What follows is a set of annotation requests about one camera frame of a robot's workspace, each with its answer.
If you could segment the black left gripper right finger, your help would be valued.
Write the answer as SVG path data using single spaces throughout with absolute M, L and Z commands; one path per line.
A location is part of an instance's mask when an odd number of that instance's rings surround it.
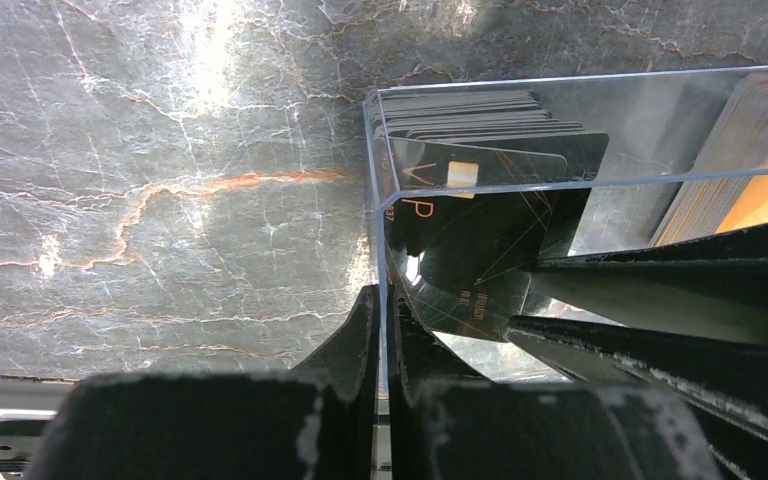
M 451 387 L 490 379 L 459 358 L 415 316 L 396 287 L 387 297 L 387 385 L 392 474 L 433 479 L 437 448 L 447 441 L 443 395 Z

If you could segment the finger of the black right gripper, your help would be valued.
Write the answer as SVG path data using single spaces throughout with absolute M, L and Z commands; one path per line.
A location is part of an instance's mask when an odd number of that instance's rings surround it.
M 768 223 L 529 271 L 536 292 L 629 327 L 768 346 Z
M 727 478 L 768 479 L 768 347 L 531 316 L 512 317 L 506 337 L 574 381 L 674 393 Z

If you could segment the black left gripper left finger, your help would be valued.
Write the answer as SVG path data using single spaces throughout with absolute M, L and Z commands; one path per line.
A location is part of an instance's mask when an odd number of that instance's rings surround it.
M 344 323 L 292 369 L 326 384 L 318 413 L 315 479 L 372 475 L 380 326 L 379 286 L 364 286 Z

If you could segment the clear plastic card box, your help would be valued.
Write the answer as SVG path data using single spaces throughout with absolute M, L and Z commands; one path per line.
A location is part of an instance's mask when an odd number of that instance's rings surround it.
M 568 255 L 650 241 L 744 77 L 767 67 L 385 88 L 364 103 L 380 280 L 383 213 L 403 198 L 587 189 Z M 523 316 L 623 325 L 530 291 Z

